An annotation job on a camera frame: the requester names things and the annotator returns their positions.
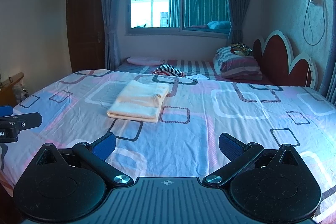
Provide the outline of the cream peach garment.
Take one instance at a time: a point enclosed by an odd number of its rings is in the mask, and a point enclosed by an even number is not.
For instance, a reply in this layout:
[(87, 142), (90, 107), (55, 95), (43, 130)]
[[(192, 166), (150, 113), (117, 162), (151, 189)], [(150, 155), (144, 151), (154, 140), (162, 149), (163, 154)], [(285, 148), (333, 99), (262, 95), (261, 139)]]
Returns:
[(168, 84), (143, 84), (132, 80), (118, 94), (107, 115), (121, 120), (157, 123), (168, 92)]

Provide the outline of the wooden side furniture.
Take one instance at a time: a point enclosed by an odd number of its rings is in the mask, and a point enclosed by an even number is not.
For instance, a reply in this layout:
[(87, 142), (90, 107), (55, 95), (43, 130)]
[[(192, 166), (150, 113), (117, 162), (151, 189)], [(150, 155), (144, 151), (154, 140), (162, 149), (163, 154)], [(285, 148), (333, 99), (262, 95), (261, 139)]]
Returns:
[(29, 96), (27, 89), (23, 85), (23, 78), (24, 73), (20, 72), (1, 82), (1, 106), (10, 105), (15, 107)]

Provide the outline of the patterned white pink bedsheet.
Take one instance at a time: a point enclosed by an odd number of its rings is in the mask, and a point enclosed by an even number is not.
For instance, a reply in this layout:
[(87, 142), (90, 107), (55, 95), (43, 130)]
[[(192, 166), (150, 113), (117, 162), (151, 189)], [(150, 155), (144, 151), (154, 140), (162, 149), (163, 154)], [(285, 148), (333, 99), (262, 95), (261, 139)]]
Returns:
[[(169, 87), (157, 123), (108, 117), (131, 81)], [(34, 112), (42, 124), (1, 145), (1, 182), (8, 192), (45, 143), (69, 148), (113, 133), (116, 149), (108, 163), (131, 177), (204, 177), (227, 163), (218, 140), (229, 133), (268, 149), (293, 145), (321, 188), (314, 220), (335, 223), (335, 106), (311, 88), (102, 69), (73, 73), (14, 108), (15, 114)]]

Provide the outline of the striped red black cloth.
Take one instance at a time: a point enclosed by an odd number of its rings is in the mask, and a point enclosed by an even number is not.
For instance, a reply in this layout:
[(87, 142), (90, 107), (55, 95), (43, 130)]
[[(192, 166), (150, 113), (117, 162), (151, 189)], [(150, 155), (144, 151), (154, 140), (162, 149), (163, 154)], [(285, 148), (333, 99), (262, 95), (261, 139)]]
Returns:
[(176, 77), (185, 77), (186, 74), (175, 68), (170, 64), (162, 64), (158, 68), (156, 68), (152, 74), (154, 75), (163, 75), (163, 76), (176, 76)]

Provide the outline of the red white headboard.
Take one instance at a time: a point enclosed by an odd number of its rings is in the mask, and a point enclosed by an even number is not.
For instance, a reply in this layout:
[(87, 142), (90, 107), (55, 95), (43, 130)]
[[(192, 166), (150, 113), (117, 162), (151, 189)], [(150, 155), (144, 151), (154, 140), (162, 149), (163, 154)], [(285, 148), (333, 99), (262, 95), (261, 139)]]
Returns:
[(275, 30), (266, 39), (256, 38), (253, 54), (261, 73), (272, 84), (317, 87), (318, 71), (314, 60), (305, 52), (295, 56), (289, 38), (282, 31)]

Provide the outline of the white folded cloth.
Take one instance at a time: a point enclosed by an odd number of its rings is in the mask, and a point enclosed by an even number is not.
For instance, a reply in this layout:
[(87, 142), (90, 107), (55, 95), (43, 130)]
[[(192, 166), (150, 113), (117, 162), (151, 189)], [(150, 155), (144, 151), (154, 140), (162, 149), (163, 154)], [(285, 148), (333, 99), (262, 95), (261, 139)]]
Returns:
[(197, 79), (197, 80), (208, 80), (209, 78), (206, 77), (205, 75), (202, 74), (197, 74), (197, 75), (187, 75), (186, 77), (190, 79)]

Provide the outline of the striped pillow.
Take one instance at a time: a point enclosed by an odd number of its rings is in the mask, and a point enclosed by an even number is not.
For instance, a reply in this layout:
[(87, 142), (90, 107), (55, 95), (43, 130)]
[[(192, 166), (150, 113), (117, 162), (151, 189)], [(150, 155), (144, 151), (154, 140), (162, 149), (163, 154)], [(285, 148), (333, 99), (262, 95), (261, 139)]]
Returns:
[(215, 72), (224, 79), (261, 81), (263, 75), (253, 56), (241, 56), (222, 47), (213, 58)]

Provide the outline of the dark wooden door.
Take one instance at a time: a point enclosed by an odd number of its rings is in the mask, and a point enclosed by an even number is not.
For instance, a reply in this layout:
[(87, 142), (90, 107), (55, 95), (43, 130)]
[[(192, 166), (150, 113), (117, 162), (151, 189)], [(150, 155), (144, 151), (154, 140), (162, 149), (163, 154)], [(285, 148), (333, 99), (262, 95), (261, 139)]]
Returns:
[(105, 68), (101, 0), (66, 0), (67, 39), (73, 72)]

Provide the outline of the gold dark item on pillow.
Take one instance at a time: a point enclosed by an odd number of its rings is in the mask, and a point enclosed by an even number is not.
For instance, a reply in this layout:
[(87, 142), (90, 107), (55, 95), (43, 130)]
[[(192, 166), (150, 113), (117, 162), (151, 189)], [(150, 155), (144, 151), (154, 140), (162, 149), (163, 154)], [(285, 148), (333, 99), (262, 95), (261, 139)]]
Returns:
[(230, 51), (235, 55), (240, 56), (252, 56), (253, 50), (247, 46), (244, 43), (238, 42), (238, 43), (232, 43), (230, 48)]

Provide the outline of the teal item on windowsill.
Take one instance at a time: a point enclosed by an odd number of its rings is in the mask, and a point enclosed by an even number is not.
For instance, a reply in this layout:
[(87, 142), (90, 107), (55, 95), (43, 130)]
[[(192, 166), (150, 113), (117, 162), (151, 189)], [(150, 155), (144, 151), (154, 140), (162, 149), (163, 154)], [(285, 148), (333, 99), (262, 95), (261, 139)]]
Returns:
[(211, 21), (207, 25), (210, 30), (229, 30), (231, 28), (230, 21)]

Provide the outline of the grey left curtain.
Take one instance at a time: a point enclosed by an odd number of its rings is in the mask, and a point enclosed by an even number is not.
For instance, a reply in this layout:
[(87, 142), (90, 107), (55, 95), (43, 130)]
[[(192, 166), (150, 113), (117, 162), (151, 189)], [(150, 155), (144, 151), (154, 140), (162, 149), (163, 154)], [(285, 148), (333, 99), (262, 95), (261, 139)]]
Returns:
[(114, 70), (120, 65), (117, 35), (119, 0), (101, 0), (105, 36), (105, 67)]

